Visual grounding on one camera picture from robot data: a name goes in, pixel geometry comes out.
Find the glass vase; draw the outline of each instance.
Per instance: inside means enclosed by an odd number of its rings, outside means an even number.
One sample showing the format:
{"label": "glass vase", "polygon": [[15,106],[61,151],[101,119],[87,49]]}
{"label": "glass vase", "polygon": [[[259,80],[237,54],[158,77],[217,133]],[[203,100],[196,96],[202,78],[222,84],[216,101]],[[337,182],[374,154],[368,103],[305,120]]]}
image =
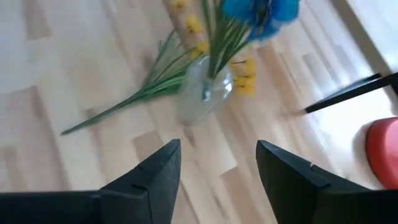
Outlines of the glass vase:
{"label": "glass vase", "polygon": [[187,70],[178,95],[178,120],[185,126],[199,123],[228,99],[233,75],[228,65],[216,78],[208,77],[209,56],[198,58]]}

